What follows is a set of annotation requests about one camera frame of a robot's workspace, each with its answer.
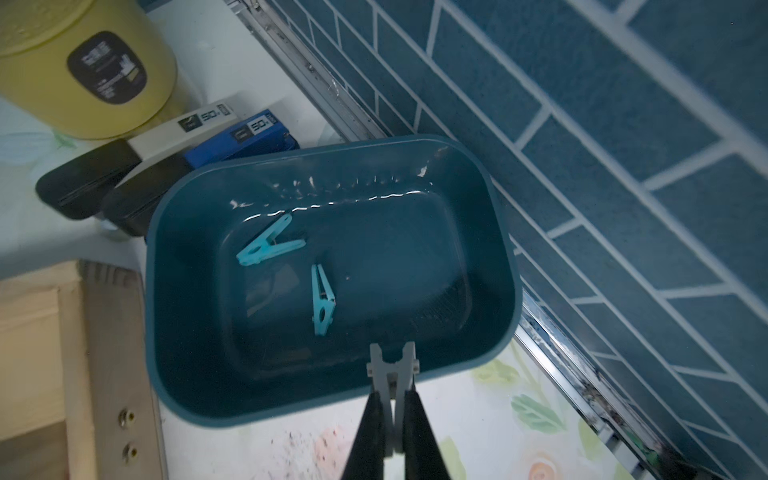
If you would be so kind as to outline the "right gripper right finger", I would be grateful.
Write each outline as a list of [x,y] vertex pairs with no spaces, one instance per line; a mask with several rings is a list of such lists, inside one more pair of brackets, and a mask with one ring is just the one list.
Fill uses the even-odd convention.
[[406,480],[451,479],[415,389],[406,391],[404,396],[402,445]]

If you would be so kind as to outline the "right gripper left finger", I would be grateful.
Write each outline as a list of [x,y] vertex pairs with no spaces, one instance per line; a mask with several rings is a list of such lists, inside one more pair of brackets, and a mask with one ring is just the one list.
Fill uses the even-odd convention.
[[382,480],[385,453],[385,413],[380,394],[372,392],[368,396],[341,479]]

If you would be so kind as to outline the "clear clothespin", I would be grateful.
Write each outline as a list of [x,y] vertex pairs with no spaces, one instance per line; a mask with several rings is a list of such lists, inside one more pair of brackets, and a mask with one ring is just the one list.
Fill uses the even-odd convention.
[[420,362],[413,341],[405,343],[401,359],[394,363],[384,360],[378,344],[371,344],[369,351],[367,375],[372,380],[373,391],[379,394],[384,413],[385,457],[391,457],[403,452],[405,395],[420,373]]

